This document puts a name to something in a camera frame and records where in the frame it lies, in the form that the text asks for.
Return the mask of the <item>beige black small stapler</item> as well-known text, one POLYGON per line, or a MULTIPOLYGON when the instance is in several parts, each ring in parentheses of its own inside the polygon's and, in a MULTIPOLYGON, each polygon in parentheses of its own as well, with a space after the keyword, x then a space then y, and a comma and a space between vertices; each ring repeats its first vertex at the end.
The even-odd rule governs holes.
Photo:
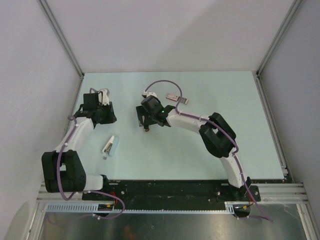
POLYGON ((143 126, 143 131, 144 131, 145 133, 148 133, 148 132, 150 131, 150 127, 149 127, 148 124, 143 126))

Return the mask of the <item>red staple box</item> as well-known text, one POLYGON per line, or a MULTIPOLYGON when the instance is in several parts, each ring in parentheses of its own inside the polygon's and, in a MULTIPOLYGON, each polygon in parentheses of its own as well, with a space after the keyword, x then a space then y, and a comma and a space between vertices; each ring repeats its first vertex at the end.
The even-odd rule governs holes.
POLYGON ((176 102, 176 103, 180 103, 180 104, 184 104, 187 105, 189 100, 185 97, 181 97, 172 93, 168 93, 165 97, 167 100, 176 102))

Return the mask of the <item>light blue white stapler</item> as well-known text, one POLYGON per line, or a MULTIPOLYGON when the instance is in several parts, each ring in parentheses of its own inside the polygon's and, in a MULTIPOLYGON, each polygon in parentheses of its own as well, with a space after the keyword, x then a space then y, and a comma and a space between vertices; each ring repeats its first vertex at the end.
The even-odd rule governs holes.
POLYGON ((109 157, 112 157, 117 149, 119 144, 119 137, 116 135, 112 135, 110 139, 107 141, 106 145, 102 149, 103 154, 107 154, 109 157))

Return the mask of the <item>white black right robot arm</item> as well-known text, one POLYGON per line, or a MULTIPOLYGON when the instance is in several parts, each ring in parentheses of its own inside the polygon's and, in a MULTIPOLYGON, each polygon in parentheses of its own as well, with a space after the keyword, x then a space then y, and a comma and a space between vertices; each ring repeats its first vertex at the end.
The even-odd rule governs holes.
POLYGON ((181 112, 176 106, 163 106, 155 96, 144 98, 136 107, 138 122, 145 131, 151 125, 161 127, 177 127, 192 131, 201 136, 206 150, 214 157, 220 159, 227 174, 231 196, 242 201, 249 194, 245 185, 245 175, 237 153, 239 147, 236 143, 236 134, 219 113, 208 117, 201 117, 181 112))

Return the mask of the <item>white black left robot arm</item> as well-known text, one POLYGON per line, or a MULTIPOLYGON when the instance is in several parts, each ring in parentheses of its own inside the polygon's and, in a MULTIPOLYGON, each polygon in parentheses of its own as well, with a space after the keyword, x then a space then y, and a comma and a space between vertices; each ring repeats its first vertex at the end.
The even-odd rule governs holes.
POLYGON ((96 125, 117 121, 109 94, 107 88, 85 93, 79 109, 68 117, 72 124, 63 140, 53 151, 43 153, 41 163, 47 192, 93 191, 100 200, 110 196, 111 188, 104 184, 106 176, 87 174, 79 157, 79 151, 96 125))

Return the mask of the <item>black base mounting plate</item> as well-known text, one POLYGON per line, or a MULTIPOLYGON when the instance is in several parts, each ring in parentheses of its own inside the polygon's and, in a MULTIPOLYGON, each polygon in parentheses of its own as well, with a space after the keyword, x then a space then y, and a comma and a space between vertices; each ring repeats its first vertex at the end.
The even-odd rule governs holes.
POLYGON ((192 196, 209 197, 222 201, 248 201, 260 199, 249 195, 245 186, 234 187, 227 180, 105 180, 101 192, 129 196, 192 196))

